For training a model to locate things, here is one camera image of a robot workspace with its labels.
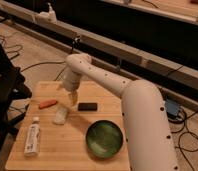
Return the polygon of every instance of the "black eraser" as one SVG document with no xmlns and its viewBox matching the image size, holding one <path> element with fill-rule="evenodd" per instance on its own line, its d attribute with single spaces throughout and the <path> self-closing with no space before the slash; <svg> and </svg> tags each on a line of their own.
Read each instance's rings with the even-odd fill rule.
<svg viewBox="0 0 198 171">
<path fill-rule="evenodd" d="M 79 103 L 78 111 L 97 111 L 97 103 Z"/>
</svg>

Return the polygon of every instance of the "floor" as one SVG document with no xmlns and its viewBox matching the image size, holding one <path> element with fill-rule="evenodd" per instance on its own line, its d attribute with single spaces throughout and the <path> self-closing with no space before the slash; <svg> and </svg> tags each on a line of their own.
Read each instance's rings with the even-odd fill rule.
<svg viewBox="0 0 198 171">
<path fill-rule="evenodd" d="M 15 66 L 20 66 L 22 69 L 39 62 L 45 61 L 63 61 L 68 55 L 66 52 L 56 49 L 53 46 L 50 46 L 42 41 L 39 41 L 28 34 L 20 32 L 15 29 L 14 26 L 8 26 L 5 24 L 0 24 L 0 35 L 6 37 L 7 45 L 6 47 L 20 44 L 23 46 L 23 49 L 19 52 L 20 56 L 13 59 L 12 62 Z M 9 50 L 16 50 L 18 47 L 14 47 Z M 34 90 L 35 85 L 40 80 L 54 80 L 59 72 L 62 70 L 64 65 L 50 64 L 50 65 L 40 65 L 33 68 L 30 68 L 24 71 L 22 74 L 26 77 L 25 84 L 30 87 L 31 90 Z M 17 101 L 12 106 L 17 108 L 23 108 L 28 104 L 28 100 Z M 15 115 L 15 111 L 9 111 L 10 114 Z M 179 129 L 180 125 L 170 125 L 172 131 Z M 188 120 L 189 129 L 198 135 L 198 115 L 194 116 Z M 175 144 L 178 143 L 178 138 L 180 134 L 174 134 L 173 140 Z M 185 134 L 181 140 L 182 147 L 187 149 L 195 149 L 198 147 L 198 141 L 193 138 L 190 134 Z M 8 154 L 13 144 L 13 137 L 8 136 L 2 152 L 0 154 L 0 171 L 4 171 L 5 162 L 8 158 Z M 191 171 L 190 168 L 182 154 L 179 150 L 177 151 L 177 156 L 179 160 L 180 170 L 181 171 Z M 198 151 L 195 153 L 184 152 L 189 161 L 192 163 L 195 171 L 198 171 Z"/>
</svg>

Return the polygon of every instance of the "eraser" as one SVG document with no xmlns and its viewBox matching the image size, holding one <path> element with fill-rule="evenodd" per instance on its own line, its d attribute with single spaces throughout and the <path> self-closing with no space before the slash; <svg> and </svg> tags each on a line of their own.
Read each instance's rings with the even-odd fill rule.
<svg viewBox="0 0 198 171">
<path fill-rule="evenodd" d="M 53 106 L 57 103 L 57 100 L 46 100 L 39 104 L 39 109 L 44 109 L 50 106 Z"/>
</svg>

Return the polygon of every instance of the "black chair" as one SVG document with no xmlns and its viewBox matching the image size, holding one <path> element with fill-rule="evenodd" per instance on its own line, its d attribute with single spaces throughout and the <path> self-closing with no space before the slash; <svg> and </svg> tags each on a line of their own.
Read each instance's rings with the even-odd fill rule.
<svg viewBox="0 0 198 171">
<path fill-rule="evenodd" d="M 31 97 L 31 91 L 24 81 L 20 68 L 13 66 L 0 44 L 0 151 L 8 133 L 17 135 L 18 129 L 14 126 L 25 116 L 23 113 L 9 120 L 7 115 L 13 100 Z"/>
</svg>

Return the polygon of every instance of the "small white object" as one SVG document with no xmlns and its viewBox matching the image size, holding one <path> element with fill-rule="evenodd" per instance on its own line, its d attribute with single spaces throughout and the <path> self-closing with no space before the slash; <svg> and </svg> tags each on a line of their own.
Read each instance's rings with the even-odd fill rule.
<svg viewBox="0 0 198 171">
<path fill-rule="evenodd" d="M 34 156 L 39 152 L 39 117 L 34 117 L 32 124 L 29 126 L 27 139 L 25 143 L 25 156 Z"/>
<path fill-rule="evenodd" d="M 66 122 L 68 109 L 64 106 L 60 106 L 53 118 L 53 123 L 57 125 L 63 125 Z"/>
<path fill-rule="evenodd" d="M 53 10 L 51 3 L 47 3 L 47 4 L 49 6 L 50 21 L 55 23 L 57 21 L 56 12 Z"/>
<path fill-rule="evenodd" d="M 37 16 L 45 20 L 50 20 L 50 14 L 48 12 L 40 12 L 39 14 L 37 14 Z"/>
</svg>

